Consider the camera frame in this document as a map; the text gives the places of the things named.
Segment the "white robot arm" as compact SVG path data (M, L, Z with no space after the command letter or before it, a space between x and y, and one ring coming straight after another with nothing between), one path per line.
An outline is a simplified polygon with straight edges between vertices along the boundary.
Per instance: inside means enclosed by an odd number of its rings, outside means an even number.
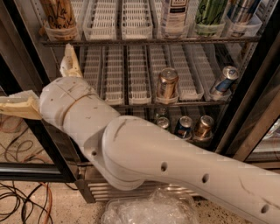
M41 94L0 97L5 115L45 120L68 134L115 188L146 180L177 184L254 222L280 224L280 174L203 150L132 115L120 115L83 79L66 46L62 75Z

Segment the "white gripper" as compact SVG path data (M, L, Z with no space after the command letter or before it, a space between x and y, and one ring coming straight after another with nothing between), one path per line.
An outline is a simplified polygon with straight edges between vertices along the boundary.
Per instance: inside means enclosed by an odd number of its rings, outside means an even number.
M64 118L71 106L84 96L96 95L96 92L82 79L77 55L70 44L66 44L59 70L63 77L45 86L40 97L32 90L1 96L0 113L31 120L43 117L47 123L63 130Z

